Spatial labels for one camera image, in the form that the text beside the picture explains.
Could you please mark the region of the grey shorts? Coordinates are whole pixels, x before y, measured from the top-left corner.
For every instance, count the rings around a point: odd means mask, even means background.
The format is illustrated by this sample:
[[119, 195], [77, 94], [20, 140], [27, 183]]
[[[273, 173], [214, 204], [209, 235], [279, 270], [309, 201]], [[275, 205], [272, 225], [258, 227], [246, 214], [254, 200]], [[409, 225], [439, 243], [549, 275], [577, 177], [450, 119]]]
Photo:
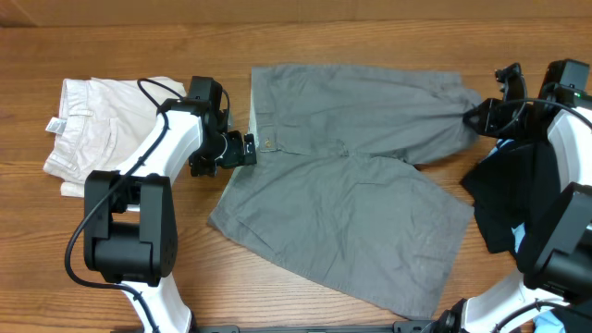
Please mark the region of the grey shorts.
[[257, 161], [237, 168], [209, 223], [333, 290], [434, 314], [473, 208], [420, 166], [475, 141], [480, 102], [456, 72], [351, 65], [254, 68]]

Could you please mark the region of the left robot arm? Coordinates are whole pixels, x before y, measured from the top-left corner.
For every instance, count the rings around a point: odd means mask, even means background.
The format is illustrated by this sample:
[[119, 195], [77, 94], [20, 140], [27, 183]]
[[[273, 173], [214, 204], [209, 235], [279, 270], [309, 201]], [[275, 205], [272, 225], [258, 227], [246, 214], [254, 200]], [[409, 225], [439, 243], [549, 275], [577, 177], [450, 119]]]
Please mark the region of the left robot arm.
[[94, 170], [84, 184], [84, 218], [65, 253], [77, 284], [120, 290], [144, 332], [195, 332], [173, 267], [178, 231], [172, 185], [184, 166], [194, 177], [256, 162], [254, 137], [229, 128], [226, 90], [194, 76], [185, 95], [156, 102], [156, 123], [140, 147], [113, 171]]

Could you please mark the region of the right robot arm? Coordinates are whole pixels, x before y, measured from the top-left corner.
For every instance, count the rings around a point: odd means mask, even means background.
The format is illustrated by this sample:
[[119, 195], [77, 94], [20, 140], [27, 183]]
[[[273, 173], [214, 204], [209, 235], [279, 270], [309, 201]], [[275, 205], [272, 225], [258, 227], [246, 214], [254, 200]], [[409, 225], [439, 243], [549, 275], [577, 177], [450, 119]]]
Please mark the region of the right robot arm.
[[499, 69], [499, 99], [465, 113], [496, 147], [462, 185], [492, 252], [515, 269], [486, 292], [458, 301], [422, 332], [515, 332], [547, 313], [578, 313], [591, 298], [591, 98], [588, 64], [551, 62], [537, 97], [519, 64]]

